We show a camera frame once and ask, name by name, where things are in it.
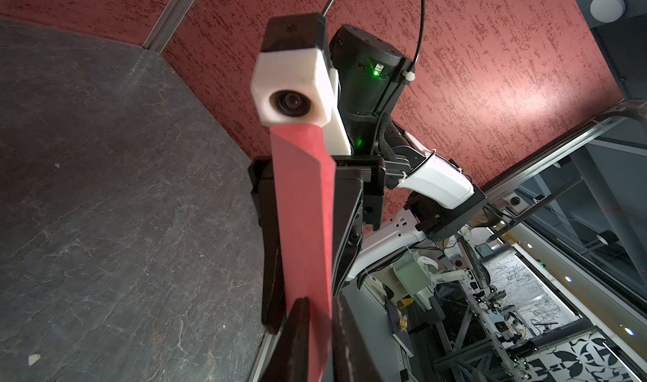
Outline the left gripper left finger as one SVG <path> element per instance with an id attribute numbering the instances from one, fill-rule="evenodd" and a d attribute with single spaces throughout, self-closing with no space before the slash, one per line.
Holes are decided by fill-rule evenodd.
<path id="1" fill-rule="evenodd" d="M 309 367 L 310 303 L 296 299 L 261 382 L 306 382 Z"/>

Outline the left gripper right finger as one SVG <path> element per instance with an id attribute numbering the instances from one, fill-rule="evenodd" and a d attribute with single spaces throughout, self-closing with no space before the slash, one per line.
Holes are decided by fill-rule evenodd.
<path id="1" fill-rule="evenodd" d="M 332 314 L 334 381 L 383 381 L 344 296 L 334 297 Z"/>

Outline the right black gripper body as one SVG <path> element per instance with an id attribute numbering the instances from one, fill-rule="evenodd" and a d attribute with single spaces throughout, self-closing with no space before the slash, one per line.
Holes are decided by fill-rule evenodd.
<path id="1" fill-rule="evenodd" d="M 332 276 L 335 281 L 346 281 L 359 257 L 364 227 L 380 227 L 386 166 L 380 157 L 336 156 L 335 163 Z M 248 173 L 264 242 L 263 279 L 281 281 L 281 242 L 271 157 L 254 159 Z"/>

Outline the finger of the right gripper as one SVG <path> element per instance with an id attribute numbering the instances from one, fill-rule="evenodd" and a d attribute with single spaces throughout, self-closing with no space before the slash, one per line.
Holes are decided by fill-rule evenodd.
<path id="1" fill-rule="evenodd" d="M 286 314 L 279 227 L 276 221 L 268 219 L 263 221 L 261 228 L 264 242 L 261 323 L 266 331 L 276 335 Z"/>
<path id="2" fill-rule="evenodd" d="M 361 241 L 363 181 L 336 179 L 333 215 L 332 294 L 343 288 Z"/>

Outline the pink square paper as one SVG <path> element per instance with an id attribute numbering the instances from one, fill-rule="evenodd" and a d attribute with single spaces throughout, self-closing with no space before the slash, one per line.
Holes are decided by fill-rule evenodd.
<path id="1" fill-rule="evenodd" d="M 319 381 L 329 356 L 335 161 L 321 127 L 271 129 L 271 154 L 286 287 L 286 307 L 309 301 L 308 380 Z"/>

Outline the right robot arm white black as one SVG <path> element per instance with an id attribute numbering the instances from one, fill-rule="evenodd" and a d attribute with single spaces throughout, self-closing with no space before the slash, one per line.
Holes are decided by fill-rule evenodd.
<path id="1" fill-rule="evenodd" d="M 332 289 L 362 283 L 402 250 L 455 234 L 485 195 L 452 160 L 392 120 L 414 62 L 351 25 L 333 35 L 319 13 L 269 21 L 252 89 L 270 122 L 307 122 L 329 107 L 325 144 L 336 164 Z"/>

